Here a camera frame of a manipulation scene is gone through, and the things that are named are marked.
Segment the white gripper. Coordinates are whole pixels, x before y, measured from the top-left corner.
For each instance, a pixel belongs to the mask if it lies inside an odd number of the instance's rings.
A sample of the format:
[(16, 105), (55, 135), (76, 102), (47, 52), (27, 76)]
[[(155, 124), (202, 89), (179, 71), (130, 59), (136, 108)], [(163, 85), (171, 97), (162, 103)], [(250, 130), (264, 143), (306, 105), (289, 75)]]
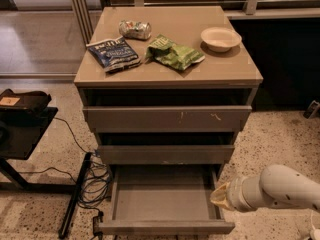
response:
[(258, 176), (240, 176), (222, 184), (210, 194), (210, 201), (220, 208), (239, 212), (256, 211), (266, 205)]

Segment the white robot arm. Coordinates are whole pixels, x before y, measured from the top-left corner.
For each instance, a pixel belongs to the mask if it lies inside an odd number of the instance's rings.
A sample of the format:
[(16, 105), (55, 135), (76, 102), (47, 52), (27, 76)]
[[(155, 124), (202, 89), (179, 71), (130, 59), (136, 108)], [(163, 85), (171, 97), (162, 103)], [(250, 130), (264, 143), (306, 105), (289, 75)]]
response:
[(253, 212), (259, 208), (311, 209), (320, 212), (320, 184), (284, 165), (267, 166), (259, 175), (238, 176), (210, 195), (226, 210)]

